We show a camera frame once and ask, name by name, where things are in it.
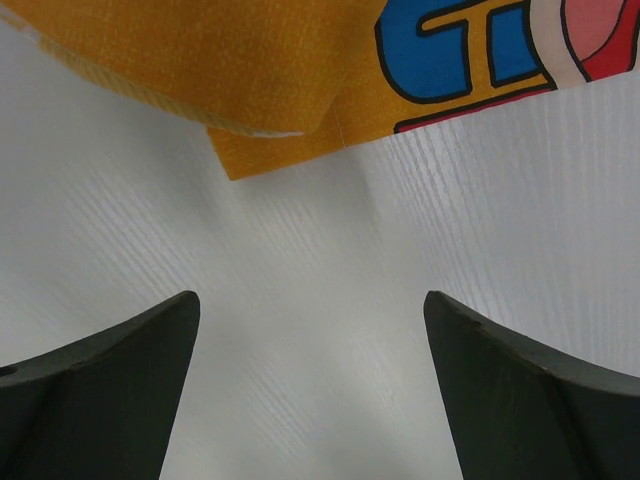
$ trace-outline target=printed graphic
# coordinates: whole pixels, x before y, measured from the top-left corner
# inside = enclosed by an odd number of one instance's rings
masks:
[[[376,24],[384,77],[428,112],[394,131],[634,68],[640,0],[534,1],[532,18],[531,0],[389,0]],[[557,37],[540,28],[553,21]]]

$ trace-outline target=folded cloth flap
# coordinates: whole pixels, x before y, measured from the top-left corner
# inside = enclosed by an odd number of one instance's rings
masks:
[[[65,63],[86,62],[84,76],[91,76],[87,68],[105,69],[102,76],[113,74],[111,82],[128,82],[116,90],[142,100],[158,94],[176,102],[176,113],[199,110],[186,116],[208,115],[214,126],[225,127],[219,118],[266,132],[310,132],[320,125],[385,4],[1,1],[39,31],[56,56],[73,57]]]

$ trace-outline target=orange cloth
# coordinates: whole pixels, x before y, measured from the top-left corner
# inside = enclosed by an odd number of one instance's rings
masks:
[[[208,125],[237,179],[632,69],[640,2],[580,1],[0,4],[88,80]]]

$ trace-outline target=orange towel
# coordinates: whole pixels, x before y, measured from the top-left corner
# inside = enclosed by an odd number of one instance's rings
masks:
[[[232,179],[631,70],[640,11],[640,0],[0,4],[86,79],[208,125]]]

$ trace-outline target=fabric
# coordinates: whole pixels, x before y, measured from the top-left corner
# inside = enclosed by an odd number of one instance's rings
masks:
[[[207,124],[232,179],[631,70],[640,24],[640,0],[0,2],[88,80]]]

